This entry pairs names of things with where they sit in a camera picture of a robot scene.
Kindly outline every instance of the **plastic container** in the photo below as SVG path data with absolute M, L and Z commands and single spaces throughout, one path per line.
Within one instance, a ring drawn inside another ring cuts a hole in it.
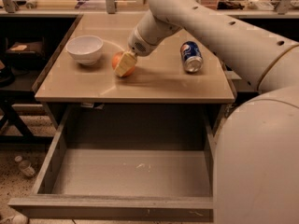
M 36 175 L 36 170 L 31 166 L 31 162 L 24 159 L 22 156 L 17 156 L 15 162 L 18 163 L 19 170 L 27 177 Z

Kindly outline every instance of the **white bowl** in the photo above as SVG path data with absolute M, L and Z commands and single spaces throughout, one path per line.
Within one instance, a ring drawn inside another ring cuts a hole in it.
M 66 50 L 72 58 L 84 65 L 96 63 L 102 55 L 102 47 L 103 40 L 95 35 L 77 36 L 66 44 Z

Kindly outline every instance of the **soda can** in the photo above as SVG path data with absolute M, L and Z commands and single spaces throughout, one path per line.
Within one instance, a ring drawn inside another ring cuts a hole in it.
M 195 73 L 203 66 L 203 57 L 195 42 L 187 41 L 180 48 L 181 61 L 184 70 Z

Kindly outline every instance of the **floor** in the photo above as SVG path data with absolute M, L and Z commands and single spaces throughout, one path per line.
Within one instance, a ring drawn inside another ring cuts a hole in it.
M 53 136 L 55 129 L 50 119 L 45 115 L 23 115 L 21 118 L 28 125 L 33 134 Z M 8 123 L 0 130 L 0 135 L 19 135 L 18 130 Z M 26 178 L 18 169 L 14 158 L 17 155 L 30 159 L 33 167 L 38 171 L 46 156 L 44 145 L 0 144 L 0 219 L 17 215 L 7 203 L 12 197 L 23 197 L 30 194 L 35 178 Z M 31 219 L 31 224 L 174 224 L 173 222 L 146 222 L 146 221 L 104 221 L 104 220 L 51 220 Z

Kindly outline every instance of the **drawer front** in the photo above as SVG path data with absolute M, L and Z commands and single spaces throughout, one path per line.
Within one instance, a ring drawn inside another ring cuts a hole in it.
M 71 105 L 32 195 L 9 205 L 35 218 L 212 221 L 206 121 L 201 105 Z

